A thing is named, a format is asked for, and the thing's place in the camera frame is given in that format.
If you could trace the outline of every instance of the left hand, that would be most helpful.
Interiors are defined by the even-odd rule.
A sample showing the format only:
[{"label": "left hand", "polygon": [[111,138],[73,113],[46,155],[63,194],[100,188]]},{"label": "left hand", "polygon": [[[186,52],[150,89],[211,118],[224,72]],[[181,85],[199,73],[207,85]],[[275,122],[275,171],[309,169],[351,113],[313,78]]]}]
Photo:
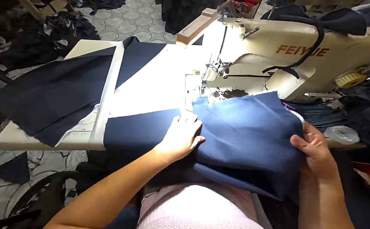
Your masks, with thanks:
[{"label": "left hand", "polygon": [[167,163],[184,158],[199,144],[205,141],[202,136],[196,136],[198,129],[202,126],[200,120],[196,121],[197,115],[190,117],[176,116],[161,143],[154,150],[157,151]]}]

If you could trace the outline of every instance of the navy blue fabric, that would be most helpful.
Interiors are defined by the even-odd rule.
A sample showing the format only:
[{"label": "navy blue fabric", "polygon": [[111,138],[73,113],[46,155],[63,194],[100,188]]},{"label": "navy blue fabric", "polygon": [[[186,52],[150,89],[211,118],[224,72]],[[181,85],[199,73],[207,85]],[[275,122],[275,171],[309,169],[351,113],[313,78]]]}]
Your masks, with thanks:
[{"label": "navy blue fabric", "polygon": [[[304,157],[289,138],[293,134],[302,136],[303,129],[300,119],[284,108],[276,92],[211,105],[206,98],[200,98],[194,113],[202,120],[201,135],[207,139],[196,152],[196,171],[216,182],[283,198]],[[128,164],[160,143],[177,115],[180,111],[173,109],[111,118],[106,125],[105,148],[115,151]],[[172,181],[181,173],[193,176],[181,163],[185,161],[171,166],[181,168],[177,174],[166,170]]]},{"label": "navy blue fabric", "polygon": [[[165,47],[165,44],[141,43],[136,37],[125,39],[123,45],[116,87]],[[53,61],[26,73],[0,91],[0,112],[27,135],[55,146],[67,130],[100,102],[114,51],[112,47]]]},{"label": "navy blue fabric", "polygon": [[[150,151],[163,140],[172,119],[178,115],[180,116],[180,110],[172,109],[108,119],[103,143],[107,149],[105,156],[110,164],[107,168],[99,169],[106,170],[106,174],[114,172]],[[178,183],[211,182],[192,169],[195,162],[195,154],[188,155],[159,172],[147,185],[163,187]],[[83,165],[78,166],[77,170],[93,171],[97,167],[96,164],[84,166],[86,168]],[[87,183],[89,185],[83,186],[94,184],[90,180]]]},{"label": "navy blue fabric", "polygon": [[304,155],[289,142],[303,136],[301,120],[285,109],[277,92],[193,107],[206,141],[194,169],[209,179],[283,199],[299,174]]},{"label": "navy blue fabric", "polygon": [[152,60],[166,44],[140,42],[136,37],[129,37],[123,41],[124,56],[121,60],[119,77],[116,88],[137,73],[143,66]]},{"label": "navy blue fabric", "polygon": [[164,139],[177,115],[181,115],[179,109],[110,118],[104,131],[104,147],[130,151],[136,154],[135,160]]}]

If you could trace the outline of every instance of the sewing machine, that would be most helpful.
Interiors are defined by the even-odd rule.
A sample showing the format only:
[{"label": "sewing machine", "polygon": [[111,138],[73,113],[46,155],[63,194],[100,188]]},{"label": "sewing machine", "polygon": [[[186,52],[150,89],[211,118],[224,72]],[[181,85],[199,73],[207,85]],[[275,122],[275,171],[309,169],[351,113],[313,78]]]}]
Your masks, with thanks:
[{"label": "sewing machine", "polygon": [[206,9],[178,34],[177,44],[182,46],[204,34],[203,45],[212,52],[206,70],[187,80],[188,99],[209,96],[216,101],[266,90],[277,90],[281,99],[294,102],[336,99],[341,97],[336,89],[359,84],[370,73],[370,27],[364,36],[326,30],[319,47],[294,69],[297,79],[283,70],[262,71],[297,62],[316,41],[315,26],[226,18],[219,12]]}]

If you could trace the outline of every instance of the right hand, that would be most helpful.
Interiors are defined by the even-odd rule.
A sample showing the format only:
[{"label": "right hand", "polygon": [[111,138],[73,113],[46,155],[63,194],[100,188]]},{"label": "right hand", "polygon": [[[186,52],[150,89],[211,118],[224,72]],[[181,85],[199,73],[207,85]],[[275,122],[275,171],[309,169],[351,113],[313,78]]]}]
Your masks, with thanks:
[{"label": "right hand", "polygon": [[313,173],[319,181],[340,180],[338,166],[323,134],[313,125],[304,122],[304,138],[293,135],[289,140],[295,148],[306,155],[307,165],[301,172]]}]

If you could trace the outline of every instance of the white table top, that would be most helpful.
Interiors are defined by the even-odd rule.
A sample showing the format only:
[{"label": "white table top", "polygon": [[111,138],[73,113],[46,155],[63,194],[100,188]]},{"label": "white table top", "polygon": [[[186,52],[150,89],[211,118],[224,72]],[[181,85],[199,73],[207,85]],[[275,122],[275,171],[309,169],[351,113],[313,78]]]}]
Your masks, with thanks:
[{"label": "white table top", "polygon": [[[65,59],[119,44],[121,42],[80,40]],[[116,49],[99,109],[90,113],[82,123],[72,129],[57,147],[51,148],[34,137],[27,136],[16,124],[10,122],[0,133],[0,148],[11,150],[104,150],[104,127],[109,117],[184,108],[185,75],[192,74],[193,70],[204,71],[205,64],[209,62],[210,58],[208,52],[204,52],[203,46],[190,46],[183,49],[175,44],[167,44],[159,55],[113,93],[121,63],[121,60],[115,61],[115,58],[122,57],[122,55],[116,55],[117,53]]]}]

